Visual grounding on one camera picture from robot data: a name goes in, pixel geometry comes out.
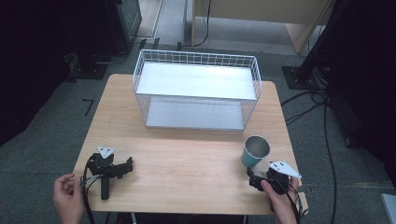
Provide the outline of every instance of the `human hand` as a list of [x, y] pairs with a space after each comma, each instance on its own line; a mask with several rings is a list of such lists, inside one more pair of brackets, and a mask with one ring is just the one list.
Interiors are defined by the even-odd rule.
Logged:
[[63, 175], [55, 180], [52, 200], [63, 224], [77, 224], [84, 212], [80, 177]]
[[[291, 208], [291, 203], [286, 194], [279, 195], [277, 194], [272, 186], [266, 180], [262, 180], [261, 182], [262, 188], [267, 193], [268, 203], [274, 207], [276, 223], [279, 224], [290, 224], [297, 223], [294, 212]], [[298, 188], [298, 179], [296, 177], [291, 177], [290, 184], [297, 189]], [[289, 196], [296, 203], [296, 195], [293, 188], [290, 188], [288, 192]]]

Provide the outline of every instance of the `wire basket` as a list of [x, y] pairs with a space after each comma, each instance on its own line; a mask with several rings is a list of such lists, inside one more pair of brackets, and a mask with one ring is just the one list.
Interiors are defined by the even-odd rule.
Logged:
[[262, 92], [253, 56], [144, 49], [134, 93], [148, 127], [245, 130]]

